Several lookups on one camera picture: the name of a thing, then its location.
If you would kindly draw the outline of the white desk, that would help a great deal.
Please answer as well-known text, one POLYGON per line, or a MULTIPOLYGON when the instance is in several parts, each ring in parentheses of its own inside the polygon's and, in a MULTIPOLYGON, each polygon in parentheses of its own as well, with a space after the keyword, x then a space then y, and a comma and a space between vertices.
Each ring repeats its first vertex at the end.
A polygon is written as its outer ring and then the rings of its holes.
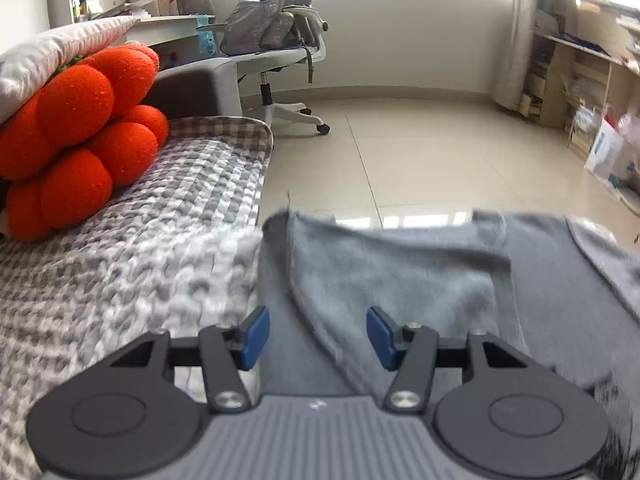
POLYGON ((160 68, 179 66, 210 58, 198 48, 196 19, 198 14, 153 16, 142 18, 132 26, 118 44, 145 44, 160 57, 160 68))

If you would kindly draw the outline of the grey white quilted bedspread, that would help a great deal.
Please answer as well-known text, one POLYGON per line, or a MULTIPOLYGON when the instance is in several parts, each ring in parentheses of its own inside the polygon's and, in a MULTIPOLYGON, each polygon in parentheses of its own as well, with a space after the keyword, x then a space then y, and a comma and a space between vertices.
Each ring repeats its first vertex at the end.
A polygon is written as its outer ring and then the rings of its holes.
POLYGON ((151 330, 242 322, 256 306, 268 133, 174 136, 134 185, 76 229, 1 245, 1 474, 38 466, 40 396, 151 330))

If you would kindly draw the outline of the white blue cardboard box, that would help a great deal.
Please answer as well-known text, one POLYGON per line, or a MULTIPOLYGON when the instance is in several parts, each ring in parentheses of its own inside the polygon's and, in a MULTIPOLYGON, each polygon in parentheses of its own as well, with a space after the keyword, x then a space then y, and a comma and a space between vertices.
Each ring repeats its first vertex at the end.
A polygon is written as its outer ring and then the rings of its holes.
POLYGON ((585 170, 614 188, 629 183, 639 172, 639 118, 625 114, 616 127, 602 122, 585 170))

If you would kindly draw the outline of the grey knitted cat sweater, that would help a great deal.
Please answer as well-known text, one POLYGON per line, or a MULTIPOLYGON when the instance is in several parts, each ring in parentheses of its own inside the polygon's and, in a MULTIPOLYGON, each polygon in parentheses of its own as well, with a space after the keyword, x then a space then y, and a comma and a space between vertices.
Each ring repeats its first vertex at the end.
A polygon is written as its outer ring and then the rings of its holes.
POLYGON ((462 226, 358 230, 284 210, 262 227, 265 393, 382 398, 368 341, 378 306, 446 338, 486 330, 604 406, 597 475, 639 474, 639 257, 564 217, 477 211, 462 226))

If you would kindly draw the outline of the white pillow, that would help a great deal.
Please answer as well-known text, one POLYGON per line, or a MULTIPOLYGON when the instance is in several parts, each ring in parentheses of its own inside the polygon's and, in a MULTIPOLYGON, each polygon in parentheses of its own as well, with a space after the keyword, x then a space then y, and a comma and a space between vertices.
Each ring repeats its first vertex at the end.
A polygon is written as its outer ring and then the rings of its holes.
POLYGON ((56 70, 75 56, 86 56, 114 44, 139 21, 115 16, 47 30, 1 55, 1 122, 40 90, 56 70))

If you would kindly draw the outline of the grey checkered blanket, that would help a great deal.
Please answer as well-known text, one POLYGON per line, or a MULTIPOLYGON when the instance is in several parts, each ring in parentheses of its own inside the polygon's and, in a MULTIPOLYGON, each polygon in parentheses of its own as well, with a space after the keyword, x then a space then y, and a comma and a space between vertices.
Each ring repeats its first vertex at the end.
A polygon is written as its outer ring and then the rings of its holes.
POLYGON ((241 116, 195 116, 171 119, 168 139, 195 138, 226 140, 267 160, 274 148, 271 128, 259 119, 241 116))

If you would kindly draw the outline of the grey backpack on chair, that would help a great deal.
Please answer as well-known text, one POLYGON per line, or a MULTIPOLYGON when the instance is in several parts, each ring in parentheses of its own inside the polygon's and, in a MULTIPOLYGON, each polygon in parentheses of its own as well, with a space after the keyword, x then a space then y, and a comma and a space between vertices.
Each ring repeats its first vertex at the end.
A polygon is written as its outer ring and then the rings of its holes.
POLYGON ((285 6, 286 0, 240 0, 224 25, 220 50, 235 56, 298 46, 295 16, 285 6))

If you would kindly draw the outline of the wooden desk shelf unit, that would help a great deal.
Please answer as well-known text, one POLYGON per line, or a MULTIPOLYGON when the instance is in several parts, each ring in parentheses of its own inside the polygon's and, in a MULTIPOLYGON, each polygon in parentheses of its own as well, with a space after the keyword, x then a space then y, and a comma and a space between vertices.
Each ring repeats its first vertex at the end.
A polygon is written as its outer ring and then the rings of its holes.
POLYGON ((520 114, 566 133, 587 158, 604 118, 639 107, 639 10, 606 0, 544 0, 520 114))

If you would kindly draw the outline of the right beige curtain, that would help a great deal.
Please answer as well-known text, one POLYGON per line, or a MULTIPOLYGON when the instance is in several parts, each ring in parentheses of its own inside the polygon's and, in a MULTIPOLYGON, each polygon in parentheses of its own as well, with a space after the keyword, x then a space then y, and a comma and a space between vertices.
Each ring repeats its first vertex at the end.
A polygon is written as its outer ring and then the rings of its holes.
POLYGON ((506 110, 518 110, 532 54, 536 16, 547 11, 550 0, 512 0, 511 24, 506 35, 491 99, 506 110))

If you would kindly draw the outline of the white office chair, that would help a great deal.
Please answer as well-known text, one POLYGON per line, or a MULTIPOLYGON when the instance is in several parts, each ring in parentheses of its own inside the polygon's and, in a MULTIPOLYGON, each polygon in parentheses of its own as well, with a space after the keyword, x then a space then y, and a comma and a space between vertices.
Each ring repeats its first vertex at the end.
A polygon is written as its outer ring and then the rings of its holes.
POLYGON ((326 58, 323 34, 329 25, 312 0, 238 0, 224 22, 206 28, 221 36, 219 49, 232 59, 240 79, 260 77, 262 104, 247 110, 247 116, 268 125, 276 119, 313 125, 320 136, 330 133, 331 127, 306 104, 276 102, 268 79, 271 73, 303 65, 308 84, 314 82, 314 66, 326 58))

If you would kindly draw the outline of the orange pumpkin cushion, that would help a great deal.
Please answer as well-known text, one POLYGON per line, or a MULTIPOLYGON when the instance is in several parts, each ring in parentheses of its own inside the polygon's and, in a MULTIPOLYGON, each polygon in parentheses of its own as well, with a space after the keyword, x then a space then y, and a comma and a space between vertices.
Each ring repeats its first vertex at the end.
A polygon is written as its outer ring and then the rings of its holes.
POLYGON ((142 44, 78 56, 2 122, 2 236, 32 243, 78 226, 143 176, 168 136, 143 102, 159 70, 142 44))

